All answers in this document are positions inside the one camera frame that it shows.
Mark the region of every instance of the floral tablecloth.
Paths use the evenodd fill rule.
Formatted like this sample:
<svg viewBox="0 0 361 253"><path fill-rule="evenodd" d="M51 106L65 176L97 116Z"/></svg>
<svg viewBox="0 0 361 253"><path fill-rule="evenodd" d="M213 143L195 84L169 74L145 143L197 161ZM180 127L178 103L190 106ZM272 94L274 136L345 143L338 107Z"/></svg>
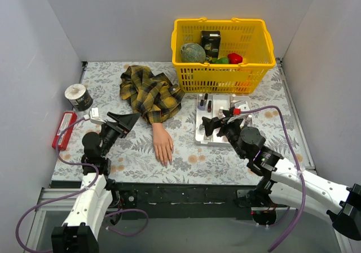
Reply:
<svg viewBox="0 0 361 253"><path fill-rule="evenodd" d="M103 119L107 112L129 114L131 107L119 97L120 75L132 64L149 66L154 74L165 73L172 83L178 83L171 62L93 62L89 63L82 83L94 99L92 107L98 107ZM302 153L296 136L293 119L278 69L275 67L249 94L251 108L274 104L280 107L292 145L302 162ZM87 114L79 112L78 116ZM118 182L191 183L256 185L260 177L253 174L246 161L240 160L231 147L199 146L195 144L196 94L186 93L182 109L164 127L174 140L173 165L164 168L156 160L152 143L152 129L139 119L124 139L118 139L108 153L112 161L110 178ZM266 145L293 161L283 133L277 111L262 111L253 115L253 124L266 137ZM62 158L80 162L83 155L82 137L85 133L100 132L100 126L91 122L78 124L72 133ZM56 162L53 181L80 181L81 167Z"/></svg>

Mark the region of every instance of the human hand model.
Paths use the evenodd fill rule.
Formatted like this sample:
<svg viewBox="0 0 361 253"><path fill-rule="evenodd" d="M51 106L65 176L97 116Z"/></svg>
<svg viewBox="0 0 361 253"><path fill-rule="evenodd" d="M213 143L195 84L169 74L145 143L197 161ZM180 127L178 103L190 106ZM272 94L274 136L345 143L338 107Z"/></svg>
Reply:
<svg viewBox="0 0 361 253"><path fill-rule="evenodd" d="M162 123L153 123L153 144L156 158L167 168L168 162L171 165L171 154L173 153L173 140L164 129Z"/></svg>

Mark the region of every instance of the cantaloupe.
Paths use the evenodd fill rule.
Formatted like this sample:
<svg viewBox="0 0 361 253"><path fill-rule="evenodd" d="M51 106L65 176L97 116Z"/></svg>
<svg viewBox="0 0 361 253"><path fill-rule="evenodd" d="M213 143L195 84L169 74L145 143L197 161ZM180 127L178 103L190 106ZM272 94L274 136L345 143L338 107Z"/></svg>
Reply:
<svg viewBox="0 0 361 253"><path fill-rule="evenodd" d="M180 47L183 63L204 63L205 50L197 43L186 43Z"/></svg>

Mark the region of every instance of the plaid cloth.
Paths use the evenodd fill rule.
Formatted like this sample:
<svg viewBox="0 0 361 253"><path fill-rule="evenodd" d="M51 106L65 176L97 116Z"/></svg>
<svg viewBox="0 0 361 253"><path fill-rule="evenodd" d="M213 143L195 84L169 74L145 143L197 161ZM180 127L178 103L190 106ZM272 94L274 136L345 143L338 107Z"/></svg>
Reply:
<svg viewBox="0 0 361 253"><path fill-rule="evenodd" d="M184 92L164 73L154 76L148 67L129 66L120 78L120 97L150 124L163 122L182 108Z"/></svg>

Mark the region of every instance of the red box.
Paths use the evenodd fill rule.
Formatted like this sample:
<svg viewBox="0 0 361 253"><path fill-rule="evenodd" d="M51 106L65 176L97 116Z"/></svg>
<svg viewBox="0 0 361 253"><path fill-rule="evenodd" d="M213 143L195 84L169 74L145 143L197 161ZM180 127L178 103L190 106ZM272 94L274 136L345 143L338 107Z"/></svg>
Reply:
<svg viewBox="0 0 361 253"><path fill-rule="evenodd" d="M77 115L73 111L65 111L63 114L63 118L61 119L60 125L58 127L58 131L56 132L56 135L54 137L54 140L52 142L52 148L56 148L56 143L59 141L59 150L65 150L68 146L70 136L72 135L73 128L69 128L59 140L60 133L66 129L69 125L73 124L77 120Z"/></svg>

